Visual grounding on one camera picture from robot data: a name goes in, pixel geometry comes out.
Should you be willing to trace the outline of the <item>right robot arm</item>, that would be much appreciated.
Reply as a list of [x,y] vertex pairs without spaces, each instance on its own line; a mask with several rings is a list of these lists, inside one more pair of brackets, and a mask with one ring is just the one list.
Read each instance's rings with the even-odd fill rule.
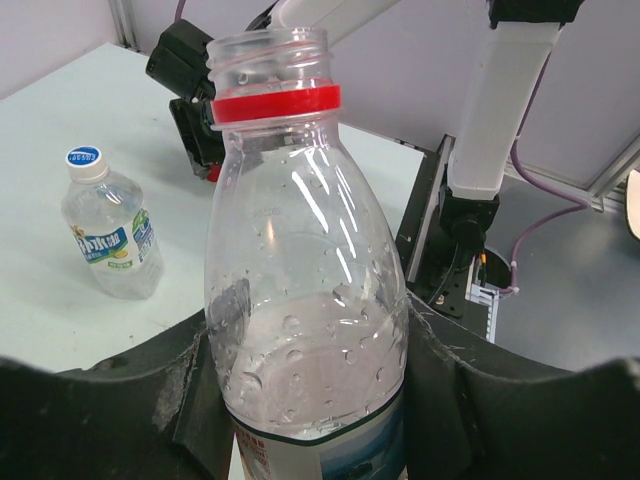
[[[577,134],[574,86],[589,8],[563,29],[525,124],[520,160],[576,188],[592,177]],[[332,47],[343,123],[433,150],[456,135],[487,30],[482,1],[402,1]]]

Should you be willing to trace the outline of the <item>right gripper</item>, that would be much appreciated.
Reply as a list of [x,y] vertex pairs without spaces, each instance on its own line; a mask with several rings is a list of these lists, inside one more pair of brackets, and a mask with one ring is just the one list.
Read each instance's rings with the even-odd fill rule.
[[210,101],[191,103],[177,98],[169,102],[169,111],[193,173],[206,180],[212,164],[223,164],[223,139],[221,132],[213,129]]

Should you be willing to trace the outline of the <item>red bottle cap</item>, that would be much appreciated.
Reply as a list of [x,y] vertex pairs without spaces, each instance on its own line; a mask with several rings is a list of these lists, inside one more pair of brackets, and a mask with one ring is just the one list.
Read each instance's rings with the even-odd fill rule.
[[206,180],[212,183],[216,183],[221,173],[221,164],[212,164],[206,176]]

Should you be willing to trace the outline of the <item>clear bottle red label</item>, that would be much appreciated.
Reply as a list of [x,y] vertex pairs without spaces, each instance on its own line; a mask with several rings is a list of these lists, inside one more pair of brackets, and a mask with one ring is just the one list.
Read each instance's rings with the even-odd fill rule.
[[398,479],[408,299],[340,138],[327,35],[248,31],[207,53],[225,159],[204,310],[245,476]]

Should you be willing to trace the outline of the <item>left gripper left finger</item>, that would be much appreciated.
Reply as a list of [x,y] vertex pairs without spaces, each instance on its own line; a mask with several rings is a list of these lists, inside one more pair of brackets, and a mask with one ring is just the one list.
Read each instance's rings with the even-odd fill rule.
[[4,479],[225,479],[232,442],[200,325],[88,370],[1,362]]

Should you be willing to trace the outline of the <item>water bottle blue cap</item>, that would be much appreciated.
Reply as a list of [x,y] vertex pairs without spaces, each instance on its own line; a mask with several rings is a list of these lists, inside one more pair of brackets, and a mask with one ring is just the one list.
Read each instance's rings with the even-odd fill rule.
[[96,281],[115,298],[151,297],[164,263],[140,186],[94,146],[71,149],[65,165],[70,183],[61,212]]

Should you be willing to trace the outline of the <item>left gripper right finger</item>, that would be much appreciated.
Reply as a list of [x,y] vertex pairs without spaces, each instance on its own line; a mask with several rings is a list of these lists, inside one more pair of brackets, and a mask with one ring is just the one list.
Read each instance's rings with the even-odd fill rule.
[[635,479],[639,362],[578,372],[494,345],[409,300],[405,442],[413,479]]

